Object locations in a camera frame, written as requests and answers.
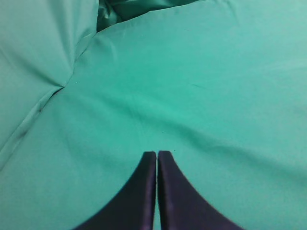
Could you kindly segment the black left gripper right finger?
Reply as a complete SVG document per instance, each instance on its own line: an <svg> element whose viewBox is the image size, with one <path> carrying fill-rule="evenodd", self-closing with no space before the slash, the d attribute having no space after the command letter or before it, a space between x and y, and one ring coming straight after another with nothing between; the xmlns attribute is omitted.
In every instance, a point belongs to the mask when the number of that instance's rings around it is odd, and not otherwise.
<svg viewBox="0 0 307 230"><path fill-rule="evenodd" d="M240 230L191 185L171 152L158 153L158 204L163 230Z"/></svg>

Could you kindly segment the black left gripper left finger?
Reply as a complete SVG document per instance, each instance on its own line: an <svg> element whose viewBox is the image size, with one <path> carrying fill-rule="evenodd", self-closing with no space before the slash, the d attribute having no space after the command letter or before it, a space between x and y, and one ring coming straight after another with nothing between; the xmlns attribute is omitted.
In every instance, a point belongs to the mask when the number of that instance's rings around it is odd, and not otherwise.
<svg viewBox="0 0 307 230"><path fill-rule="evenodd" d="M156 198L156 153L144 152L120 191L77 230L152 230Z"/></svg>

